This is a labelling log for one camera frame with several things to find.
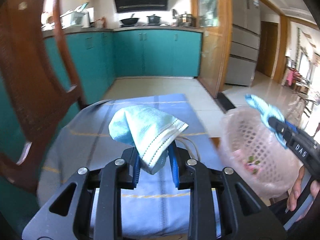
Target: gray refrigerator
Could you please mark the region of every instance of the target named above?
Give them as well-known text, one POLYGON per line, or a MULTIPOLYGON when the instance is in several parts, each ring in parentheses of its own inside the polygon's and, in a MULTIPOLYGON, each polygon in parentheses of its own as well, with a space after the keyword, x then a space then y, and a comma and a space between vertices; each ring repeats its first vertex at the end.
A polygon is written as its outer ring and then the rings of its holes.
POLYGON ((233 30, 225 83, 250 86, 260 46, 259 0, 232 0, 233 30))

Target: triangular cutout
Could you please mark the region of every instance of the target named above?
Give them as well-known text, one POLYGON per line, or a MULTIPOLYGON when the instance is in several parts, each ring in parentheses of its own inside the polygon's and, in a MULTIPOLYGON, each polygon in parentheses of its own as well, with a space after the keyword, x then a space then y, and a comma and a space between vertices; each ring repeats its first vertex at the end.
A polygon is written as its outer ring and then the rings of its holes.
POLYGON ((75 190, 76 184, 71 183, 57 198, 57 200, 50 206, 49 211, 63 217, 67 216, 75 190))
POLYGON ((261 211, 260 205, 252 198, 247 190, 240 184, 235 184, 236 192, 241 205, 241 210, 244 216, 257 214, 261 211))

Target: human hand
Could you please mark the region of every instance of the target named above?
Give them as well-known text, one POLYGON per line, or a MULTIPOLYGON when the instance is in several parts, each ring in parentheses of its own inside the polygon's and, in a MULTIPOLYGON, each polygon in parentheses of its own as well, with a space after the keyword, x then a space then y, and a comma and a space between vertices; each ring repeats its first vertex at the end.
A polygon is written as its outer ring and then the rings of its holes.
MULTIPOLYGON (((290 196, 287 200, 287 208, 290 210, 290 211, 294 211, 297 207, 297 199, 300 197, 301 195, 301 182, 302 182, 302 179, 303 179, 303 176, 304 176, 304 172, 305 172, 305 167, 302 166, 299 170, 299 176, 297 178, 297 180, 295 181, 293 187, 292 187, 292 190, 291 190, 291 193, 290 193, 290 196)), ((316 196, 318 195, 319 193, 319 190, 320 190, 320 183, 317 182, 316 180, 313 181, 311 183, 311 186, 310 186, 310 193, 313 197, 313 199, 316 198, 316 196)), ((305 211, 304 214, 302 214, 298 219, 297 221, 299 221, 300 219, 304 218, 305 215, 308 213, 311 205, 307 208, 307 210, 305 211)))

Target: pink cloth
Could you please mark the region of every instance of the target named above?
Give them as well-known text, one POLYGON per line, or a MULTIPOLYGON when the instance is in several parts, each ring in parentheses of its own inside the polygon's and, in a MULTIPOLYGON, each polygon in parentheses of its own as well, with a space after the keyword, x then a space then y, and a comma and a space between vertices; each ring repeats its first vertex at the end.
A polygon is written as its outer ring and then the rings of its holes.
POLYGON ((291 86, 292 85, 292 79, 293 79, 293 71, 289 70, 289 74, 287 76, 287 81, 288 81, 288 85, 291 86))

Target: chair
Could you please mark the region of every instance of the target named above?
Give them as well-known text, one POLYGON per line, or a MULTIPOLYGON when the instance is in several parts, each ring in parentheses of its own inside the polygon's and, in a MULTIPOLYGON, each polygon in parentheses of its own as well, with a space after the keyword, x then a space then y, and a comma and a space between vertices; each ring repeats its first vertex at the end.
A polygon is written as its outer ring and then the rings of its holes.
POLYGON ((54 34, 71 83, 68 91, 51 68, 41 32, 43 2, 5 0, 0 5, 0 71, 26 138, 17 163, 0 153, 0 175, 34 194, 39 165, 59 121, 73 103, 87 106, 62 31, 59 0, 53 0, 54 34))

